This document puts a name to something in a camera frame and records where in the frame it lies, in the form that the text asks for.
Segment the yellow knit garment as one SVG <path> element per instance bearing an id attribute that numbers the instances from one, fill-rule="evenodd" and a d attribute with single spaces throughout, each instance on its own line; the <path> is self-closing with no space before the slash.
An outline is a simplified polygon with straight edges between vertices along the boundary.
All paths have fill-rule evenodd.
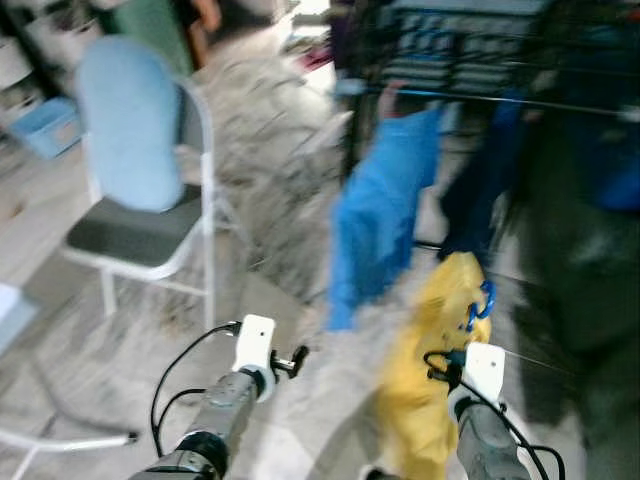
<path id="1" fill-rule="evenodd" d="M 445 480 L 445 465 L 456 451 L 458 429 L 448 412 L 447 381 L 431 379 L 425 353 L 465 351 L 488 343 L 492 321 L 468 326 L 468 308 L 483 305 L 484 271 L 472 253 L 445 257 L 413 301 L 410 319 L 397 332 L 375 392 L 381 449 L 403 480 Z"/>

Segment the blue plastic hanger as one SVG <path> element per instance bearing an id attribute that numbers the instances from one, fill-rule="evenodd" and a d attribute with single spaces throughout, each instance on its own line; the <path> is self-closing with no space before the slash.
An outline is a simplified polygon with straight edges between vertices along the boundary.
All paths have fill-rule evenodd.
<path id="1" fill-rule="evenodd" d="M 462 325 L 462 329 L 467 333 L 474 332 L 480 320 L 489 319 L 492 316 L 495 300 L 497 300 L 497 291 L 495 291 L 494 284 L 489 280 L 484 280 L 480 284 L 480 291 L 484 296 L 483 301 L 479 303 L 472 302 L 467 308 L 467 321 L 465 325 Z"/>

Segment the dark hanging garment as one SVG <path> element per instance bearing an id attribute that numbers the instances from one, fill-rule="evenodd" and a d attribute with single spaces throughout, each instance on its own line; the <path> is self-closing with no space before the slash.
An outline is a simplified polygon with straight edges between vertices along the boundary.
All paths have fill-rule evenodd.
<path id="1" fill-rule="evenodd" d="M 511 191 L 520 316 L 556 371 L 525 376 L 526 412 L 556 424 L 575 408 L 585 480 L 640 479 L 640 215 L 594 200 L 591 128 L 603 116 L 530 111 Z"/>

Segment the bright blue shirt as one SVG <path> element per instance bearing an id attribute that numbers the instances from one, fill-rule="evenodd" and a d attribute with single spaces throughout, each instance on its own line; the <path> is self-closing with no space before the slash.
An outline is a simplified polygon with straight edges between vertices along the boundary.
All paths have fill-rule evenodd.
<path id="1" fill-rule="evenodd" d="M 422 192 L 440 152 L 438 109 L 381 119 L 365 160 L 332 210 L 329 332 L 355 326 L 358 308 L 383 297 L 411 264 Z"/>

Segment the navy blue hooded garment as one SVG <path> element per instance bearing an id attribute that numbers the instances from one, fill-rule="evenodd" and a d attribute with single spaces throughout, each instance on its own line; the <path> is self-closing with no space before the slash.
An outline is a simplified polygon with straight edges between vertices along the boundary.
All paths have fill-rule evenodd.
<path id="1" fill-rule="evenodd" d="M 436 252 L 439 260 L 472 253 L 481 265 L 489 264 L 495 201 L 515 183 L 526 131 L 522 106 L 497 106 L 479 147 L 440 198 L 447 233 Z"/>

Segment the white folding chair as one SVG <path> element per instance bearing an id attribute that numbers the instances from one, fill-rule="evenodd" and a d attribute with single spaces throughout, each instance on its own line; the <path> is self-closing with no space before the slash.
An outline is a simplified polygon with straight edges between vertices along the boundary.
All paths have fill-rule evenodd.
<path id="1" fill-rule="evenodd" d="M 197 84 L 179 79 L 180 124 L 175 142 L 183 195 L 165 212 L 128 209 L 101 195 L 69 229 L 59 248 L 76 264 L 99 271 L 106 316 L 116 311 L 116 278 L 129 278 L 201 298 L 206 328 L 218 321 L 218 230 L 229 230 L 248 251 L 256 243 L 218 179 L 214 119 Z"/>

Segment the royal blue fabric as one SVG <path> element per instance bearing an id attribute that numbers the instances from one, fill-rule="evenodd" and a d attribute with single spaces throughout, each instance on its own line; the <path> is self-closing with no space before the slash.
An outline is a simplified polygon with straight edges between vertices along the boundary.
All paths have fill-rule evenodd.
<path id="1" fill-rule="evenodd" d="M 585 67 L 599 70 L 582 81 L 582 93 L 591 106 L 609 109 L 591 128 L 589 140 L 595 148 L 590 179 L 596 204 L 618 212 L 640 210 L 639 125 L 625 111 L 639 101 L 639 33 L 630 27 L 591 27 L 588 40 L 600 42 L 582 58 Z"/>

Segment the light blue cushion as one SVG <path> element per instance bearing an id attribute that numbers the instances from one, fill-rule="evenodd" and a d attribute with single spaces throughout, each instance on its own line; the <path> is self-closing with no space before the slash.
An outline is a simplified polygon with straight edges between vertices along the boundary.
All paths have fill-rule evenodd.
<path id="1" fill-rule="evenodd" d="M 173 209 L 184 191 L 175 160 L 180 92 L 164 59 L 132 38 L 97 38 L 76 87 L 101 195 L 132 210 Z"/>

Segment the black metal clothes rack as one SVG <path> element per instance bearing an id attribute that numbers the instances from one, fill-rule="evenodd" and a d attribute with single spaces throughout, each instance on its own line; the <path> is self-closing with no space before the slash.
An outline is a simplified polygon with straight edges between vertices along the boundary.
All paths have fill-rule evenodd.
<path id="1" fill-rule="evenodd" d="M 613 118 L 639 111 L 634 0 L 358 0 L 335 90 L 508 102 Z"/>

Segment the light blue storage bin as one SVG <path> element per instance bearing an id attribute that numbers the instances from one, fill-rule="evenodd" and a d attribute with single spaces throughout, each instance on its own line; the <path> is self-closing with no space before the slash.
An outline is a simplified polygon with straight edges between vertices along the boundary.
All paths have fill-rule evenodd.
<path id="1" fill-rule="evenodd" d="M 78 145 L 83 128 L 76 104 L 55 97 L 14 120 L 8 133 L 42 159 L 55 159 Z"/>

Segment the person in green top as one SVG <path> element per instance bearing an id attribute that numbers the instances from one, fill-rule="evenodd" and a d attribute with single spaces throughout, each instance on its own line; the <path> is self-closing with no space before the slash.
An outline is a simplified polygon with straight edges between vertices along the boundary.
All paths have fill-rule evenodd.
<path id="1" fill-rule="evenodd" d="M 191 76 L 209 64 L 210 36 L 223 27 L 219 0 L 95 0 L 105 31 L 138 40 Z"/>

